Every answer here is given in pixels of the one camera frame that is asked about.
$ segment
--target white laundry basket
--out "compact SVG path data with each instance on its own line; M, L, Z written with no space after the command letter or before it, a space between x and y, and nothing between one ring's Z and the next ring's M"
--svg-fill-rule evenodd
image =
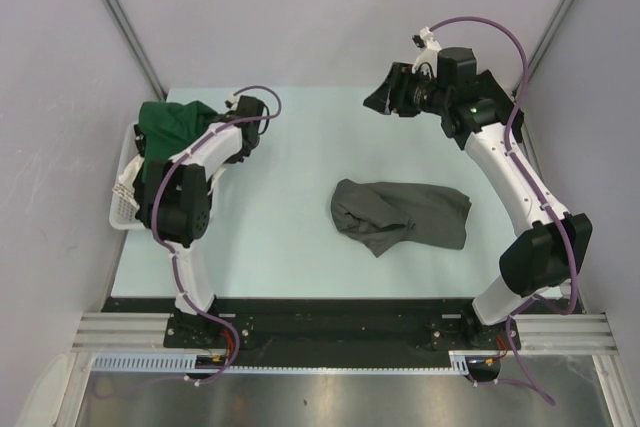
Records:
M124 141L122 142L122 150L120 151L120 160L118 161L118 172L113 184L118 181L118 176L124 172L125 167L138 154L135 142L135 132L131 123L125 132ZM118 230L143 230L145 227L136 219L136 208L122 197L111 194L111 208L109 210L109 223L111 227Z

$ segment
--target metal floor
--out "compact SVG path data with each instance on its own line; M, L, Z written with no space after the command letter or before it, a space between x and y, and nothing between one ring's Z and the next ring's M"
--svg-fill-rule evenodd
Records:
M127 397L122 390L149 375L92 374L77 427L383 427L611 426L588 356L526 359L556 399L513 386L474 389L462 377L409 375L228 374L195 388L163 382ZM513 358L502 376L521 378Z

